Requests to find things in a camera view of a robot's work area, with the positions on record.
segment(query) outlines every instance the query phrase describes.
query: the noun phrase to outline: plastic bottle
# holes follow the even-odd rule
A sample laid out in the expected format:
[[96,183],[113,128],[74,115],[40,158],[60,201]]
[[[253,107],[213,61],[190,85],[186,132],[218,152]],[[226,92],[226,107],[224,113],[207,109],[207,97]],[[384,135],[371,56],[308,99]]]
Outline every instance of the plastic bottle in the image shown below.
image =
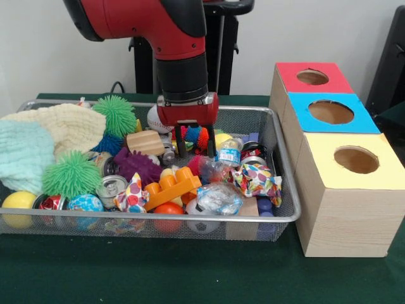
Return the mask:
[[238,167],[242,147],[243,141],[240,138],[228,139],[221,145],[218,160],[226,166]]

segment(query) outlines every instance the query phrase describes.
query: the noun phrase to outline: red box top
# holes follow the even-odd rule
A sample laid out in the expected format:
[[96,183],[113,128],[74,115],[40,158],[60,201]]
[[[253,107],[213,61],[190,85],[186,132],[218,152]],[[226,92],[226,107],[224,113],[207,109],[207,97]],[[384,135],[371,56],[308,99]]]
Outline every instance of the red box top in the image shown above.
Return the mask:
[[336,63],[280,62],[276,66],[287,92],[353,93]]

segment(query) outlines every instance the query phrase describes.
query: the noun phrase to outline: black cable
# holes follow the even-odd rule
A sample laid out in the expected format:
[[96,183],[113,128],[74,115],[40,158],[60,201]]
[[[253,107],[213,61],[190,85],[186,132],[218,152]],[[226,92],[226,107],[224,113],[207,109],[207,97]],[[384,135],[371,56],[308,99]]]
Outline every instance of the black cable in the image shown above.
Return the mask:
[[114,82],[113,87],[112,87],[111,90],[110,90],[110,93],[114,93],[114,90],[115,90],[115,87],[116,87],[116,86],[120,86],[122,94],[125,94],[124,86],[123,86],[122,83],[119,82],[119,81]]

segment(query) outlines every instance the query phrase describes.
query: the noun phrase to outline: orange lego brick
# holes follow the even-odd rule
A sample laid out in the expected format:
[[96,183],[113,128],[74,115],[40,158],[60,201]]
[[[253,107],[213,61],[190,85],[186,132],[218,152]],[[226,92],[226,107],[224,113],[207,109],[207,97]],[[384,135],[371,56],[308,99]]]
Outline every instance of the orange lego brick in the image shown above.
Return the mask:
[[201,186],[200,178],[193,176],[189,167],[181,168],[177,170],[176,177],[170,174],[160,179],[159,184],[153,182],[145,187],[151,195],[145,209],[150,211],[179,196],[188,203],[191,197],[196,197],[196,189]]

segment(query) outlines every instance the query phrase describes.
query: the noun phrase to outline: stacked wooden boxes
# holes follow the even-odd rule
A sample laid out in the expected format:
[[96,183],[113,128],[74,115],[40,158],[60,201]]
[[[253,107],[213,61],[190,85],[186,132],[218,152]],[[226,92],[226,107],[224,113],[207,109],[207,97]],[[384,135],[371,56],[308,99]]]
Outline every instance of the stacked wooden boxes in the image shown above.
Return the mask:
[[334,63],[278,63],[278,113],[306,257],[384,257],[405,215],[405,170]]

